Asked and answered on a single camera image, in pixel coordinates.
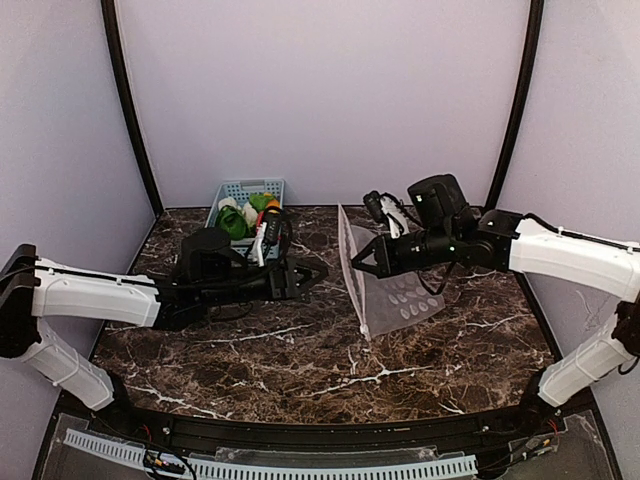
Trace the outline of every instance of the green toy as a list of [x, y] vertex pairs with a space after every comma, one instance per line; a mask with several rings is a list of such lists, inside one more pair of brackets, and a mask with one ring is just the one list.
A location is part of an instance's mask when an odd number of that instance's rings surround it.
[[242, 240], [249, 233], [249, 226], [242, 213], [231, 206], [226, 206], [216, 218], [216, 226], [229, 233], [231, 240]]
[[275, 198], [270, 193], [252, 193], [249, 195], [249, 203], [257, 212], [264, 212], [269, 202], [275, 200]]

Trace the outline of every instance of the brown marble tabletop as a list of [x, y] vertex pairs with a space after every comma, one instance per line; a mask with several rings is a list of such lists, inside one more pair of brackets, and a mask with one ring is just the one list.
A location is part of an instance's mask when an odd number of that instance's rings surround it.
[[[275, 423], [368, 423], [490, 410], [518, 402], [552, 356], [515, 278], [456, 267], [446, 307], [367, 342], [342, 278], [336, 207], [289, 207], [290, 255], [330, 269], [308, 298], [256, 305], [246, 317], [180, 332], [111, 323], [93, 361], [120, 375], [134, 404], [207, 418]], [[352, 224], [373, 228], [361, 207]], [[208, 209], [166, 211], [134, 267], [167, 274], [180, 240]]]

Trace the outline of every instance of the white arm segment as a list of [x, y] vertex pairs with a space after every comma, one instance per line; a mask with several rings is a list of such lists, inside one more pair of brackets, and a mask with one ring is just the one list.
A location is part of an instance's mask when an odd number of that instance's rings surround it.
[[[640, 291], [640, 253], [635, 242], [613, 242], [628, 250], [554, 233], [534, 219], [522, 220], [520, 237], [511, 243], [509, 269], [539, 273], [588, 285], [635, 302]], [[559, 407], [611, 370], [635, 357], [612, 337], [618, 316], [612, 315], [586, 342], [547, 368], [538, 395]]]
[[71, 392], [92, 410], [113, 401], [113, 384], [107, 372], [92, 365], [73, 347], [56, 335], [43, 319], [38, 319], [40, 343], [34, 343], [20, 357], [53, 382]]
[[[518, 224], [509, 269], [588, 285], [635, 302], [640, 291], [640, 253], [553, 233], [528, 218]], [[640, 247], [636, 242], [614, 242]]]
[[635, 357], [620, 341], [611, 338], [618, 316], [613, 314], [586, 342], [542, 374], [538, 395], [553, 407], [600, 380], [614, 368]]
[[145, 275], [106, 275], [118, 279], [114, 282], [59, 273], [56, 270], [105, 276], [104, 273], [70, 268], [47, 259], [36, 261], [36, 266], [46, 267], [48, 270], [35, 271], [41, 282], [34, 289], [32, 315], [35, 317], [65, 315], [150, 327], [158, 316], [160, 302], [156, 300], [158, 290], [155, 287], [121, 282], [124, 279], [153, 284], [153, 280]]

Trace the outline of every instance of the plastic basket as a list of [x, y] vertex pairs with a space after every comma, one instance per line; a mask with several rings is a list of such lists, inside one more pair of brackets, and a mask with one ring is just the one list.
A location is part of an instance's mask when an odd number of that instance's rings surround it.
[[[206, 227], [213, 227], [216, 224], [216, 218], [218, 217], [218, 202], [223, 198], [232, 197], [238, 202], [238, 206], [242, 208], [245, 203], [249, 201], [249, 196], [252, 193], [265, 193], [269, 192], [273, 194], [280, 205], [284, 205], [284, 180], [281, 178], [271, 178], [263, 180], [242, 180], [237, 182], [225, 182], [220, 185], [216, 198], [213, 201], [213, 206], [209, 212], [207, 218]], [[242, 240], [232, 240], [231, 248], [236, 252], [244, 255], [246, 251], [251, 248], [253, 238], [243, 238]], [[280, 246], [276, 245], [271, 248], [267, 259], [274, 259], [278, 257], [280, 252]]]

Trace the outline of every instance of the clear plastic bag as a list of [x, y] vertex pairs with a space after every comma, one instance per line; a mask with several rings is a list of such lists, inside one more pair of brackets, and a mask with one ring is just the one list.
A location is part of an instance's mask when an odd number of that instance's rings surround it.
[[378, 279], [351, 266], [351, 259], [375, 236], [366, 228], [352, 226], [342, 206], [338, 206], [340, 263], [360, 331], [367, 340], [415, 325], [444, 308], [442, 295], [427, 292], [415, 273]]

